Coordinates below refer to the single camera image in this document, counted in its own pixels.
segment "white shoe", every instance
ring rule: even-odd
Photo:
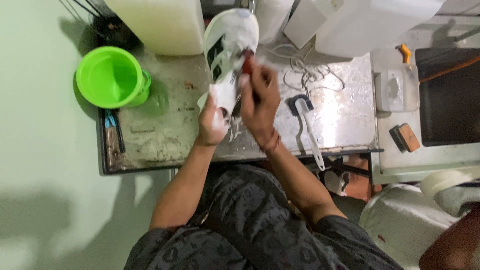
[[[215,16],[205,30],[204,55],[212,73],[214,85],[210,91],[216,97],[217,108],[230,118],[238,101],[237,77],[245,60],[242,51],[258,47],[259,27],[257,18],[248,9],[230,9]],[[203,107],[207,94],[198,105]]]

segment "black brush bristles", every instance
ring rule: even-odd
[[[287,99],[288,108],[290,108],[290,111],[292,112],[293,116],[299,116],[300,115],[299,111],[297,110],[297,106],[295,106],[295,101],[297,101],[299,98],[302,98],[307,102],[307,106],[308,106],[309,111],[312,111],[314,109],[313,105],[312,105],[312,101],[308,98],[307,95],[297,95],[297,96],[294,96],[292,98]]]

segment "green wall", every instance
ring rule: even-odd
[[[167,172],[100,176],[97,110],[72,86],[93,33],[72,6],[1,4],[3,270],[121,269],[168,182]]]

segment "green plastic bucket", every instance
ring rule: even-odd
[[[77,69],[80,93],[95,106],[115,109],[143,104],[150,93],[151,78],[129,52],[100,47],[89,52]]]

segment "white container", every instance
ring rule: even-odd
[[[419,108],[419,74],[412,64],[389,65],[375,77],[377,110],[416,111]]]
[[[281,34],[284,22],[288,21],[294,0],[261,0],[257,4],[255,16],[260,28],[260,44],[268,44]]]
[[[203,53],[200,0],[105,0],[147,48],[162,55]]]
[[[299,49],[312,39],[320,26],[335,12],[339,0],[302,0],[283,33]]]
[[[363,56],[432,18],[445,1],[348,0],[317,31],[315,49],[341,57]]]

